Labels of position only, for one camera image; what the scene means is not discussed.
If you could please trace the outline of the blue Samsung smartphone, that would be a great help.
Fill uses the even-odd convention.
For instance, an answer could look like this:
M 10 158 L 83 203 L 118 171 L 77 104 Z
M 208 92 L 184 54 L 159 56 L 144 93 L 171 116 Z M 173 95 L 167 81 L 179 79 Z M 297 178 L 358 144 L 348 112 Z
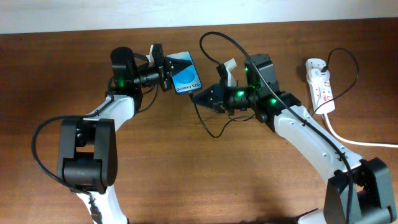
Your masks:
M 193 93 L 194 91 L 202 89 L 200 77 L 189 51 L 169 54 L 166 57 L 190 60 L 193 63 L 191 66 L 181 71 L 180 73 L 171 76 L 176 94 L 183 95 L 187 93 Z

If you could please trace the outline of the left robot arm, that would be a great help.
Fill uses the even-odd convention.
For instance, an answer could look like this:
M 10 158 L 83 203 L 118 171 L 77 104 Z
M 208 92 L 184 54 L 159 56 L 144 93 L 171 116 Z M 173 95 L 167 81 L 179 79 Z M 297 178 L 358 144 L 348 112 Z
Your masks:
M 154 44 L 148 55 L 118 47 L 110 54 L 113 79 L 105 101 L 90 114 L 64 118 L 60 130 L 57 176 L 87 207 L 93 223 L 129 223 L 116 196 L 116 131 L 141 107 L 142 89 L 178 87 L 172 78 L 193 66 L 189 52 L 164 55 Z

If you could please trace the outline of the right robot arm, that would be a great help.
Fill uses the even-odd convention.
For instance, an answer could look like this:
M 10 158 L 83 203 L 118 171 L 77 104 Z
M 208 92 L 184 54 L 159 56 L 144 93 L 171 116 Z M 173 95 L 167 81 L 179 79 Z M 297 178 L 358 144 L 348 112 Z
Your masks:
M 252 109 L 258 121 L 288 140 L 326 183 L 323 208 L 294 223 L 392 223 L 397 220 L 391 175 L 379 158 L 363 159 L 324 130 L 293 94 L 281 91 L 268 54 L 245 60 L 246 86 L 228 83 L 234 62 L 218 66 L 216 83 L 192 97 L 216 113 Z

